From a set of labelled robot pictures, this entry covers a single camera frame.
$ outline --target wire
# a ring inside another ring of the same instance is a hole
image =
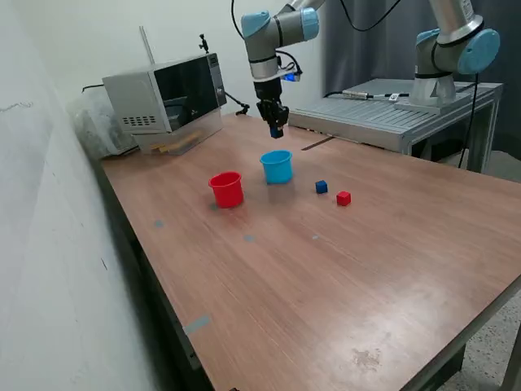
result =
[[[239,27],[237,25],[237,20],[235,19],[235,0],[231,0],[230,14],[231,14],[231,19],[234,22],[235,31],[237,31],[237,34],[241,37],[241,39],[244,39],[244,36],[241,33],[241,30],[239,29]],[[287,55],[295,63],[296,73],[298,75],[301,75],[303,73],[302,68],[299,65],[299,62],[296,60],[296,58],[293,55],[291,55],[287,51],[275,51],[275,53],[279,53],[280,55]]]
[[[95,84],[93,86],[85,86],[81,89],[81,93],[83,94],[85,90],[88,90],[89,88],[98,88],[98,87],[104,87],[104,84]]]
[[[341,95],[342,91],[331,91],[324,95],[324,98],[329,98],[332,95]]]
[[[280,68],[283,69],[284,71],[291,71],[294,67],[295,67],[295,63],[293,61],[291,61],[285,67],[280,67]]]
[[[351,27],[357,31],[360,31],[361,33],[364,33],[366,31],[369,31],[373,28],[375,28],[376,26],[378,26],[380,23],[382,23],[382,21],[387,18],[387,15],[389,15],[392,10],[395,9],[395,7],[400,4],[401,0],[396,0],[396,2],[391,6],[391,8],[389,8],[387,10],[387,12],[385,14],[383,14],[383,16],[378,19],[372,26],[368,27],[367,29],[359,29],[358,27],[356,27],[353,23],[352,23],[352,20],[351,20],[351,16],[349,15],[349,12],[348,12],[348,9],[346,8],[345,4],[344,4],[344,0],[339,0],[340,1],[340,4],[342,5],[342,8],[344,9],[344,13],[346,15],[346,17],[348,18],[348,22],[349,24],[351,25]]]
[[[296,74],[297,75],[302,74],[302,68],[300,67],[299,62],[296,60],[294,55],[292,55],[291,53],[288,53],[287,51],[275,51],[275,53],[279,53],[280,55],[287,55],[295,63]]]
[[[472,130],[472,122],[474,120],[474,111],[475,111],[475,100],[476,100],[476,97],[478,96],[478,84],[479,84],[479,73],[476,73],[475,82],[474,82],[474,98],[472,99],[471,118],[469,120],[469,126],[468,126],[468,128],[466,128],[465,140],[463,141],[462,155],[460,156],[459,163],[458,163],[459,169],[462,167],[463,157],[465,156],[466,146],[469,143],[469,136],[470,136],[471,130]]]
[[[338,94],[344,94],[343,91],[331,91],[331,92],[328,92],[327,94],[324,95],[324,98],[328,98],[332,95],[338,95]],[[377,95],[372,95],[372,94],[368,94],[367,95],[367,98],[368,99],[373,99],[373,98],[390,98],[392,94],[377,94]],[[400,97],[406,97],[406,96],[409,96],[409,94],[407,94],[406,92],[400,92],[398,94],[398,96]]]
[[[244,39],[243,34],[241,33],[241,30],[239,30],[239,27],[237,25],[237,21],[235,20],[235,0],[231,0],[231,19],[234,21],[235,30],[237,30],[237,34]]]
[[[245,103],[241,102],[240,100],[238,100],[237,98],[235,98],[232,95],[228,94],[227,92],[225,92],[225,94],[226,94],[226,96],[228,98],[230,98],[231,100],[236,102],[241,108],[243,108],[243,110],[239,110],[238,112],[235,113],[236,116],[239,116],[241,114],[243,114],[243,115],[247,114],[247,111],[250,109],[250,105],[249,104],[245,104]]]

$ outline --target metal table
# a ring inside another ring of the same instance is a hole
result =
[[[456,88],[470,84],[457,82]],[[350,90],[386,94],[409,93],[412,88],[412,80],[374,79]],[[502,84],[479,84],[467,163],[471,171],[481,173],[487,167],[502,89]],[[414,144],[471,114],[473,91],[465,90],[467,96],[445,114],[400,110],[387,100],[353,100],[333,95],[292,109],[289,125],[411,155]]]

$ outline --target table leg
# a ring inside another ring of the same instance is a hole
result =
[[[475,173],[483,173],[487,168],[488,158],[492,150],[498,104],[494,103],[475,113],[470,134],[469,158],[466,169]]]
[[[499,391],[521,391],[521,326],[506,368],[505,379]]]

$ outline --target tape mark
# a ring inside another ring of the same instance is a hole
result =
[[[318,147],[319,145],[322,145],[323,143],[327,143],[328,141],[331,141],[334,137],[330,136],[328,138],[324,138],[323,140],[320,140],[319,142],[315,144],[308,145],[307,147],[302,148],[302,151],[309,151],[312,148]]]
[[[182,330],[185,332],[185,334],[191,334],[192,332],[196,332],[199,330],[202,326],[206,326],[210,323],[210,318],[207,315],[201,316],[199,319],[195,320],[194,322],[190,323],[188,326],[183,327]]]

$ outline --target metal rod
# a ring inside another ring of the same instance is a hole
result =
[[[521,327],[519,327],[518,335],[515,338],[505,379],[499,391],[521,391]]]
[[[139,26],[139,32],[141,33],[141,38],[143,39],[143,43],[145,44],[145,50],[147,51],[150,64],[154,65],[154,55],[152,54],[152,49],[150,48],[150,44],[148,43],[147,32],[145,31],[145,28],[143,26]]]

